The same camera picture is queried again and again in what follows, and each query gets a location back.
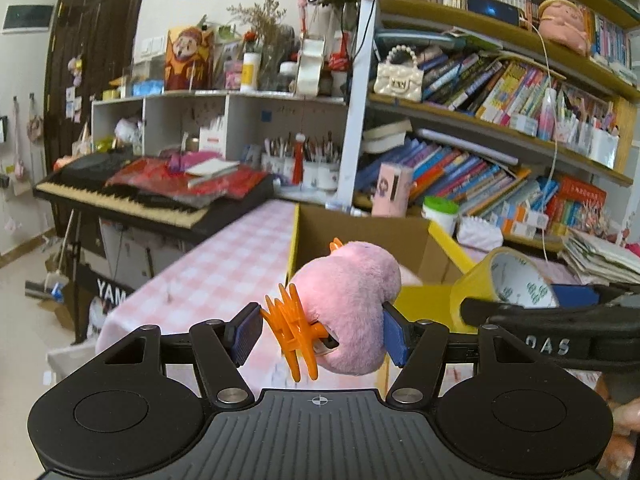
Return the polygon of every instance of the metal screw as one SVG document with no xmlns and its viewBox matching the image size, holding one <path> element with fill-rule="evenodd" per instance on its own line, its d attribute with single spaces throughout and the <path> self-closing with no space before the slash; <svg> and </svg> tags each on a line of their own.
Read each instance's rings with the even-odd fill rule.
<svg viewBox="0 0 640 480">
<path fill-rule="evenodd" d="M 400 388 L 394 391 L 391 396 L 396 402 L 401 404 L 415 404 L 422 400 L 422 393 L 415 388 Z"/>
<path fill-rule="evenodd" d="M 218 393 L 218 400 L 225 404 L 239 404 L 247 400 L 248 397 L 249 394 L 240 388 L 226 388 Z"/>
</svg>

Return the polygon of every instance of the yellow tape roll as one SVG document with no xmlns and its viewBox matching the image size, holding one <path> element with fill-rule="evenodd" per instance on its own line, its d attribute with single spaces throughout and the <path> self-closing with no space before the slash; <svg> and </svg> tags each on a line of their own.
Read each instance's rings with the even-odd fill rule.
<svg viewBox="0 0 640 480">
<path fill-rule="evenodd" d="M 532 261 L 504 247 L 491 251 L 451 289 L 452 332 L 476 333 L 478 329 L 460 317 L 460 304 L 465 298 L 503 301 L 530 308 L 559 306 L 551 284 Z"/>
</svg>

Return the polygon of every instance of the cream handbag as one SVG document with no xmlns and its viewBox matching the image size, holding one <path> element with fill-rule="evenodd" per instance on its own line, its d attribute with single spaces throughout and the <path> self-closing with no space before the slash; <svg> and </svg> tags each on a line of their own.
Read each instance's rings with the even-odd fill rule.
<svg viewBox="0 0 640 480">
<path fill-rule="evenodd" d="M 413 66 L 394 65 L 391 60 L 394 56 L 404 51 L 411 56 Z M 419 103 L 422 101 L 422 76 L 423 70 L 418 69 L 418 60 L 415 52 L 406 45 L 398 45 L 391 49 L 384 63 L 378 64 L 378 76 L 373 86 L 376 94 L 389 95 L 400 99 L 407 99 Z"/>
</svg>

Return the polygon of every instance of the dark wooden door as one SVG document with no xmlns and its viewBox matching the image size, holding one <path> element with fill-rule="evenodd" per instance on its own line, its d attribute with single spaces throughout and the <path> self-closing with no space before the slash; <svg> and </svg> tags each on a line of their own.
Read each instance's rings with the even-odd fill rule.
<svg viewBox="0 0 640 480">
<path fill-rule="evenodd" d="M 109 81 L 123 74 L 132 58 L 133 42 L 142 0 L 58 0 L 58 12 L 51 34 L 44 102 L 46 103 L 44 142 L 47 167 L 71 154 L 84 124 L 91 120 L 93 96 L 100 97 Z M 76 96 L 82 97 L 79 123 L 65 117 L 65 91 L 74 77 L 68 62 L 82 57 L 82 84 Z M 62 235 L 70 210 L 54 206 L 58 235 Z M 104 255 L 97 218 L 82 217 L 82 246 Z"/>
</svg>

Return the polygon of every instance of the floor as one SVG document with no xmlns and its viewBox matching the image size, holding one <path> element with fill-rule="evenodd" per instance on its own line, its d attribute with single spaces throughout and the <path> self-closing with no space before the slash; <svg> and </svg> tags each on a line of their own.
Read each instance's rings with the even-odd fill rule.
<svg viewBox="0 0 640 480">
<path fill-rule="evenodd" d="M 68 346 L 72 332 L 24 295 L 24 281 L 44 279 L 40 249 L 0 269 L 0 478 L 35 480 L 42 466 L 27 434 L 33 403 L 48 386 L 47 351 Z"/>
</svg>

